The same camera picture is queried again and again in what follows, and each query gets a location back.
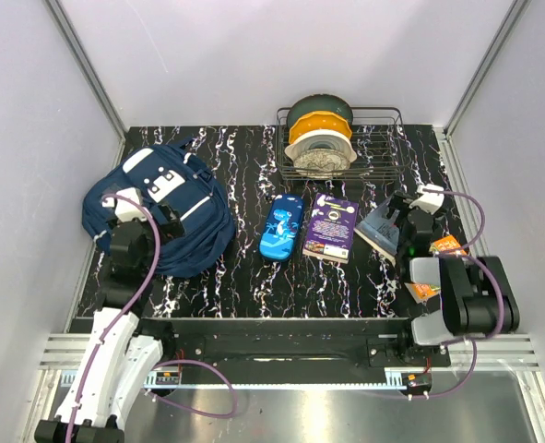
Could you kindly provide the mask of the navy blue student backpack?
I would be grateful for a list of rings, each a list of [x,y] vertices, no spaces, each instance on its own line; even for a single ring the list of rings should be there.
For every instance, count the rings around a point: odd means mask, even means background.
[[[213,266],[235,232],[227,195],[209,167],[186,149],[188,139],[172,145],[134,150],[122,163],[92,186],[82,204],[82,225],[104,252],[108,252],[116,192],[129,187],[141,191],[143,210],[169,203],[182,215],[185,246],[163,252],[155,272],[188,279]]]

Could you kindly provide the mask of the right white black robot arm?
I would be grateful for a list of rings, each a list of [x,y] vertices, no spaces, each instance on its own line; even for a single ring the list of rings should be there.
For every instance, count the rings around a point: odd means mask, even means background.
[[[417,365],[429,346],[448,346],[464,340],[489,340],[519,325],[519,311],[504,267],[498,257],[474,257],[465,251],[480,239],[485,212],[472,196],[424,186],[418,198],[397,191],[388,202],[389,217],[398,229],[395,266],[403,283],[433,285],[440,289],[440,309],[410,321],[409,335],[396,342],[404,365]],[[437,220],[447,197],[464,198],[480,214],[480,226],[465,245],[433,250]]]

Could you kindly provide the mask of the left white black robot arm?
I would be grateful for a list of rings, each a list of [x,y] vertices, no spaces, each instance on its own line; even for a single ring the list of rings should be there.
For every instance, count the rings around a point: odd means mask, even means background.
[[[116,210],[129,206],[133,215],[112,230],[108,304],[94,314],[76,378],[55,417],[37,424],[37,442],[123,442],[149,371],[176,353],[171,327],[141,317],[160,258],[158,225],[131,198],[108,194],[102,202]]]

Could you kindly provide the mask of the purple paperback book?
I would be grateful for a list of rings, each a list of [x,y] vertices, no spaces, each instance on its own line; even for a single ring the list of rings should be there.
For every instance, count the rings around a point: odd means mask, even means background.
[[[308,223],[302,253],[347,264],[359,205],[318,193]]]

